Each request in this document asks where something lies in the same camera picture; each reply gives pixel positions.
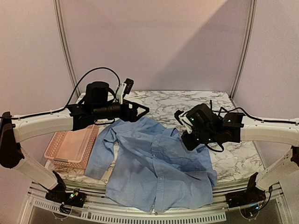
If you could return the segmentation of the blue button-up shirt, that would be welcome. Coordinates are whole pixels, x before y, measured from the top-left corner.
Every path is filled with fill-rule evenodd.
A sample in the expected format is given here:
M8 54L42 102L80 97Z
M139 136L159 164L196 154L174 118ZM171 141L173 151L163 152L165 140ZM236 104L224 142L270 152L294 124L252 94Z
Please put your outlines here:
M100 132L85 175L99 180L111 164L106 196L121 205L149 212L213 201L217 173L208 148L188 151L177 129L153 119L118 120Z

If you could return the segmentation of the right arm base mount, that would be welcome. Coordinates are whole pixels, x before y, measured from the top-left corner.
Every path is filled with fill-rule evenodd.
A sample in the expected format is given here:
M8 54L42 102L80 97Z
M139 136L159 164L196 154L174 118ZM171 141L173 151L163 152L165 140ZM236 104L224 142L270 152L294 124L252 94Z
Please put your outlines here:
M259 211L269 203L273 186L270 186L268 190L268 199L266 198L265 191L262 191L257 187L249 187L246 190L227 193L225 195L226 203L229 208L251 205L250 207L240 209L240 213L243 217L251 219L256 217Z

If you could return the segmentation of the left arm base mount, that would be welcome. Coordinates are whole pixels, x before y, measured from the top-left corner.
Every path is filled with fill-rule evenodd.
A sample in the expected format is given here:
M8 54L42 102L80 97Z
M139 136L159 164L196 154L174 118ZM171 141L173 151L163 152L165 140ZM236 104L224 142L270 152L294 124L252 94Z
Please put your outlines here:
M48 190L45 198L49 201L60 203L59 212L69 215L72 207L83 208L86 193L75 188L72 192L66 192L64 185L58 184L51 190Z

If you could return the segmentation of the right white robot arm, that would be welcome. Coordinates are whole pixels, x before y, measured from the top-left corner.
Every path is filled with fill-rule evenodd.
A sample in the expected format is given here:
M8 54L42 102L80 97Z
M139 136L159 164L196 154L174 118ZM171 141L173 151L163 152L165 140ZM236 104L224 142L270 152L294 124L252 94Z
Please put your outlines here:
M242 192L242 200L252 203L260 195L287 175L299 169L299 120L255 118L243 109L227 111L200 104L191 110L176 111L175 119L183 125L182 141L192 151L198 145L216 143L223 152L223 143L241 141L267 141L290 145L290 150L266 170L250 177L248 188Z

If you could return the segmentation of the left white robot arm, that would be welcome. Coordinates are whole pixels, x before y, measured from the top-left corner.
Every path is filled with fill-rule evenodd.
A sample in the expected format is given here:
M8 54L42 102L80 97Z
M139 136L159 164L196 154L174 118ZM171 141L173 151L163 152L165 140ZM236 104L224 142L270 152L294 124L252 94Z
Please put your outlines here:
M3 113L0 119L0 165L23 173L51 191L60 203L66 202L70 196L64 182L22 151L21 142L49 133L81 130L102 119L136 122L149 112L149 108L125 100L133 83L126 79L117 91L113 91L108 83L97 81L86 86L85 96L77 104L24 116Z

